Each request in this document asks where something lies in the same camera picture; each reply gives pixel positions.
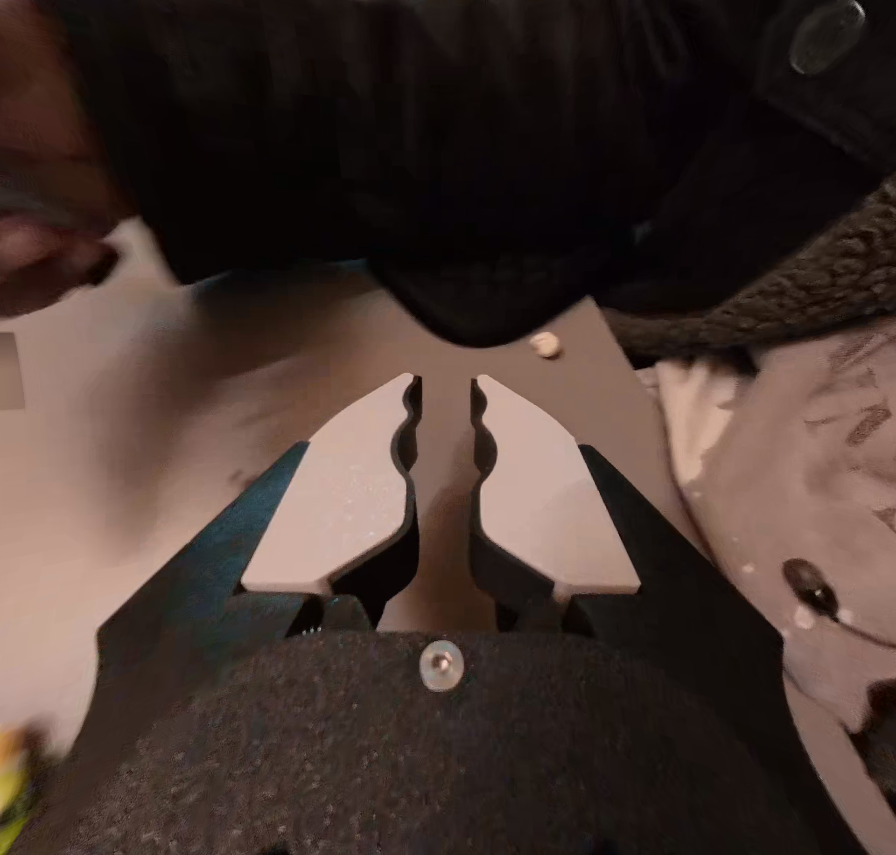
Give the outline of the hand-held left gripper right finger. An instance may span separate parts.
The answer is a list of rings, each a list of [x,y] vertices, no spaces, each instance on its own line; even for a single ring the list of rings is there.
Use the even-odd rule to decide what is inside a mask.
[[[491,376],[473,378],[469,396],[476,586],[515,617],[565,612],[577,596],[639,592],[633,560],[575,437]]]

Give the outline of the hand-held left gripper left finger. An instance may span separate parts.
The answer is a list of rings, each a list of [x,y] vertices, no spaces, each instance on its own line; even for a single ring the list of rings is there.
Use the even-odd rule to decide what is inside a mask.
[[[417,573],[422,379],[390,379],[308,441],[241,578],[249,592],[351,595],[370,619]]]

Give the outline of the person's right forearm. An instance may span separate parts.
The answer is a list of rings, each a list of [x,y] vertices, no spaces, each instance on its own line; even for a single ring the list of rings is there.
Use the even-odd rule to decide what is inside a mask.
[[[72,0],[121,186],[175,276],[366,263],[450,342],[618,274],[668,188],[643,0]]]

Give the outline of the person's right hand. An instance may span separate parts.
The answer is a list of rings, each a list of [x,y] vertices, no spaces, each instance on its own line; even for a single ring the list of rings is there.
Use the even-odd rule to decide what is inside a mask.
[[[63,33],[31,0],[1,1],[1,315],[101,285],[127,202],[73,75]]]

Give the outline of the person's pale printed shirt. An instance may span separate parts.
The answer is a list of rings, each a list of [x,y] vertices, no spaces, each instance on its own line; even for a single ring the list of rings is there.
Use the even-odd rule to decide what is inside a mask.
[[[816,770],[894,853],[894,318],[637,375],[713,562],[782,638]]]

